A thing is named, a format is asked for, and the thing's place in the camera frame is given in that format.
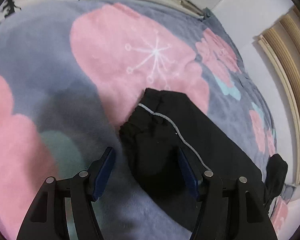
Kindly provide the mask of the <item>wooden bed headboard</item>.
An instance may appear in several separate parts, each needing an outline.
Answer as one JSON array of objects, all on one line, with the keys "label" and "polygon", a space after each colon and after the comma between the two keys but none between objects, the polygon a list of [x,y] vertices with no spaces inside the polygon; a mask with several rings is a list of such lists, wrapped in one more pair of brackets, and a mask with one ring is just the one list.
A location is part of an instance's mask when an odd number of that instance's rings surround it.
[{"label": "wooden bed headboard", "polygon": [[296,6],[258,37],[287,96],[296,138],[294,183],[300,185],[300,11]]}]

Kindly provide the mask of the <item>grey pink floral blanket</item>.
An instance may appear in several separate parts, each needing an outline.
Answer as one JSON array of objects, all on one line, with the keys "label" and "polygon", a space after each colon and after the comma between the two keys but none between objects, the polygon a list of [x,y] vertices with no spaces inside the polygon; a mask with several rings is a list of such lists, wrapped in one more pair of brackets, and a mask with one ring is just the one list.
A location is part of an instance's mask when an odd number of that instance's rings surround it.
[{"label": "grey pink floral blanket", "polygon": [[[134,179],[120,127],[147,88],[184,93],[266,172],[269,108],[223,26],[130,2],[55,1],[0,22],[0,237],[276,239],[252,183],[186,158],[199,213],[187,230]],[[91,164],[116,152],[102,196]]]}]

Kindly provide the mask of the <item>black hooded jacket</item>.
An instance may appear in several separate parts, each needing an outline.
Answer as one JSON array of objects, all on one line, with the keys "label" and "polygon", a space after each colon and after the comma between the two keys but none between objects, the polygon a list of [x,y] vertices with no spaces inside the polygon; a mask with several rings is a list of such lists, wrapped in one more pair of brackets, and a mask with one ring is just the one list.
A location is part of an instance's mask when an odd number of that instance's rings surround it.
[{"label": "black hooded jacket", "polygon": [[184,93],[147,88],[119,136],[134,179],[187,230],[194,229],[199,206],[186,191],[190,181],[183,176],[182,154],[224,179],[246,177],[266,210],[282,192],[288,170],[274,154],[262,173]]}]

